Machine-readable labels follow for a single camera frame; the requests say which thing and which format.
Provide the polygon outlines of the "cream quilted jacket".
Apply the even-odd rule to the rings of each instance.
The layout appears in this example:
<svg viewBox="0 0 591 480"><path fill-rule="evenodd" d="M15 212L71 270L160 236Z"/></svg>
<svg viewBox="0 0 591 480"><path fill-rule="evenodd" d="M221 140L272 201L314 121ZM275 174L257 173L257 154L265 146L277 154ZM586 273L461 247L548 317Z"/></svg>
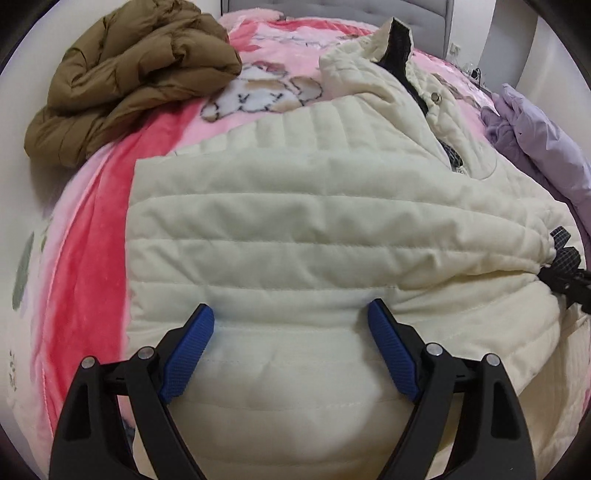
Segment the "cream quilted jacket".
<svg viewBox="0 0 591 480"><path fill-rule="evenodd" d="M370 334L382 299L451 354L498 354L536 471L575 438L590 325L539 280L568 207L477 139L388 21L320 59L327 99L136 163L128 348L215 330L170 412L209 479L374 479L412 411Z"/></svg>

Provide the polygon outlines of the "pink cartoon blanket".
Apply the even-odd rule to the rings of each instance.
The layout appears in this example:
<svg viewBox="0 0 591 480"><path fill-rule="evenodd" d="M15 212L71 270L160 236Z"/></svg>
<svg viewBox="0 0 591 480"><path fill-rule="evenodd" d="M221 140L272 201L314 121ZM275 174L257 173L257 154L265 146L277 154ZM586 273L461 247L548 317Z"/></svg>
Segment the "pink cartoon blanket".
<svg viewBox="0 0 591 480"><path fill-rule="evenodd" d="M328 14L287 14L280 10L240 9L224 14L230 42L247 67L284 64L287 79L304 76L320 83L318 58L332 44L378 29L372 23ZM256 29L278 32L277 40L249 39ZM417 50L414 59L439 75L454 95L461 96L462 115L474 134L484 139L481 106L492 106L484 93L469 86L464 74L449 62L419 48L419 27L412 26ZM213 123L201 118L206 98L173 101L140 114L128 133L101 147L68 180L55 206L47 207L43 222L22 248L13 295L11 320L3 357L7 393L1 406L13 412L22 435L44 478L66 390L83 354L99 360L119 360L127 345L129 296L125 267L125 228L135 163L256 121L266 113L238 112Z"/></svg>

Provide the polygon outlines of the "folded purple garment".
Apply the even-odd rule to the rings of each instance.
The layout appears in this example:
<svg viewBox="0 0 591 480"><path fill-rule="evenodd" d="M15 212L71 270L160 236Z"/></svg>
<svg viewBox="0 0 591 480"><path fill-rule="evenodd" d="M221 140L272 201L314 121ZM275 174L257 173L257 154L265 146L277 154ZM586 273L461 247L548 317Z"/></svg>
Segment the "folded purple garment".
<svg viewBox="0 0 591 480"><path fill-rule="evenodd" d="M565 203L590 237L590 161L539 107L505 84L481 111L489 142L556 200Z"/></svg>

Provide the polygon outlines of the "white nightstand with clutter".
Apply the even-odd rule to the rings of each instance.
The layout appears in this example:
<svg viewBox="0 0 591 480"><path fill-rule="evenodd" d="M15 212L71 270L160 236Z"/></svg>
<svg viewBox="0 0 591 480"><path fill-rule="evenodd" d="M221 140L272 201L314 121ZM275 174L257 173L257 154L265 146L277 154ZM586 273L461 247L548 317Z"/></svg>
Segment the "white nightstand with clutter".
<svg viewBox="0 0 591 480"><path fill-rule="evenodd" d="M486 89L482 70L472 62L460 62L461 47L452 42L449 47L449 59L479 89Z"/></svg>

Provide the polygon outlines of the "brown puffer jacket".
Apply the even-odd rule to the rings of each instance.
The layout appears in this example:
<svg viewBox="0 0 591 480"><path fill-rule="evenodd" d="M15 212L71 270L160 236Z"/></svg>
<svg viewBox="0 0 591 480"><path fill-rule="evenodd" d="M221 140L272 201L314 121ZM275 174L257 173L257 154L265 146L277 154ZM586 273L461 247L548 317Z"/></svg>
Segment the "brown puffer jacket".
<svg viewBox="0 0 591 480"><path fill-rule="evenodd" d="M228 33L190 1L128 1L65 52L24 138L29 159L76 168L145 112L207 97L242 73Z"/></svg>

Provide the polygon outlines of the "grey upholstered headboard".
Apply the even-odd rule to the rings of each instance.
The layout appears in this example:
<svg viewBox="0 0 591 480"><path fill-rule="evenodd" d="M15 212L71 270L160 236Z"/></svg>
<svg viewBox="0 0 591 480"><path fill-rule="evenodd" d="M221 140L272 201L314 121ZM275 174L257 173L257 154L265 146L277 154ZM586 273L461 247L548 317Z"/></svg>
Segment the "grey upholstered headboard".
<svg viewBox="0 0 591 480"><path fill-rule="evenodd" d="M396 17L411 30L419 50L444 58L453 20L454 0L222 0L221 13L250 8L279 10L290 17L347 19L381 26Z"/></svg>

